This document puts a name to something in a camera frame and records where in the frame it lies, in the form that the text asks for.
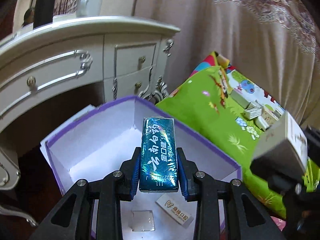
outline wooden floor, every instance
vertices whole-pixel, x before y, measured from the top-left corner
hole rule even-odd
[[[15,188],[18,201],[0,195],[2,204],[10,204],[30,213],[40,223],[60,200],[61,193],[50,166],[39,147],[19,158],[21,179]],[[0,215],[8,239],[27,240],[35,228],[25,219]]]

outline white box with purple trim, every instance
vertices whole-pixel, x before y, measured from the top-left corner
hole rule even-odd
[[[170,116],[150,102],[129,96],[106,103],[87,115],[69,123],[46,142],[50,164],[64,194],[79,179],[89,182],[103,179],[118,170],[121,163],[132,158],[134,149],[141,146],[144,117]],[[175,120],[176,146],[182,147],[186,158],[194,161],[199,170],[223,181],[241,179],[241,167],[199,133]],[[173,221],[157,204],[163,193],[142,193],[139,190],[131,202],[121,202],[123,238],[128,240],[193,239],[195,220],[188,228]],[[169,193],[179,206],[196,217],[196,202],[187,203],[181,191]],[[95,236],[97,203],[92,221]],[[224,226],[222,201],[220,224]],[[130,228],[132,211],[152,210],[155,230],[133,232]]]

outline pile of boxes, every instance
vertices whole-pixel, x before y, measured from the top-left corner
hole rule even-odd
[[[244,108],[244,117],[248,120],[253,119],[254,123],[263,131],[266,131],[284,114],[282,110],[271,111],[257,101],[251,101],[251,98],[246,93],[245,91],[233,89],[231,97]]]

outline brass knob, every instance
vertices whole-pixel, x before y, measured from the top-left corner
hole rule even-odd
[[[27,79],[27,86],[32,88],[36,85],[36,78],[33,76],[28,77]]]
[[[136,89],[139,89],[141,86],[142,86],[142,82],[141,82],[141,81],[140,81],[140,82],[135,83],[135,87],[136,87]]]
[[[139,62],[141,64],[143,64],[145,61],[146,61],[146,57],[145,56],[142,56],[142,57],[139,58]]]

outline shiny blue-green box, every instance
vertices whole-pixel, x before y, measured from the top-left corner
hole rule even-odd
[[[141,192],[177,192],[179,189],[173,118],[143,120],[140,180]]]

